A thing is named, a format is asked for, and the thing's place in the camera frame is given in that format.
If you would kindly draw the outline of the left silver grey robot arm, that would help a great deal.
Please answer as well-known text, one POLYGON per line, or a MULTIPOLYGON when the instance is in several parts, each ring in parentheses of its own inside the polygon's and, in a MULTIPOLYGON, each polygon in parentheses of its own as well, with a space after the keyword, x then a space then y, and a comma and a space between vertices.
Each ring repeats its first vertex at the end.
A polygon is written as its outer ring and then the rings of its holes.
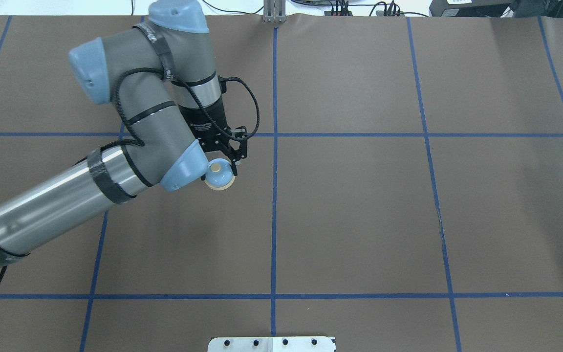
POLYGON ((86 96, 112 104, 130 137, 0 204, 0 269, 155 185, 228 187, 257 133, 227 123, 226 83, 241 79, 218 75, 196 0, 157 0, 144 22, 74 47, 68 60, 86 96))

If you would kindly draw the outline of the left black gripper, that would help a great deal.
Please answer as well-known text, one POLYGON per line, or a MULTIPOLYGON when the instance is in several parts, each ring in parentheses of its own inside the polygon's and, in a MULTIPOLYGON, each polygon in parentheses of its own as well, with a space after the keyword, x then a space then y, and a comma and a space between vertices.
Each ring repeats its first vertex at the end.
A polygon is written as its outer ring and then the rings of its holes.
POLYGON ((197 140, 205 153, 223 152, 231 162, 233 175, 238 176, 237 167, 248 156, 248 142, 239 142, 235 149, 228 136, 213 126, 197 127, 197 140))

